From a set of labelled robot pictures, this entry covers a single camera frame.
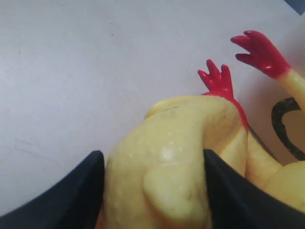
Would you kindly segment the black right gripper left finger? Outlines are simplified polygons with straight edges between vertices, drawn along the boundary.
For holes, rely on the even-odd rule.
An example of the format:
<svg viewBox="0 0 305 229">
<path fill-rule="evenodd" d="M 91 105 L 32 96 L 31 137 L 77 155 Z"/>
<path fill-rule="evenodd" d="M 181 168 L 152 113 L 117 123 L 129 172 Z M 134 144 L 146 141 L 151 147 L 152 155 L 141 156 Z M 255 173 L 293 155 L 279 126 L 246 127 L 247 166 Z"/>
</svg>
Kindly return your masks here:
<svg viewBox="0 0 305 229">
<path fill-rule="evenodd" d="M 93 229 L 102 205 L 104 157 L 91 152 L 56 185 L 0 218 L 2 229 Z"/>
</svg>

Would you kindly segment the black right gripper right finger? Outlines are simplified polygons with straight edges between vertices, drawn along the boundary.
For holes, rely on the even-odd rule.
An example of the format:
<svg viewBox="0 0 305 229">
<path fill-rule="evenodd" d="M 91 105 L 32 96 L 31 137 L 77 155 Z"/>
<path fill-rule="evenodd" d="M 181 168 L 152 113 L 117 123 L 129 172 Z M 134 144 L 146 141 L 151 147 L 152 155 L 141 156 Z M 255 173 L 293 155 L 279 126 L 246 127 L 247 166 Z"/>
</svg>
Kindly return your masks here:
<svg viewBox="0 0 305 229">
<path fill-rule="evenodd" d="M 257 188 L 205 149 L 204 169 L 214 229 L 303 229 L 305 215 Z"/>
</svg>

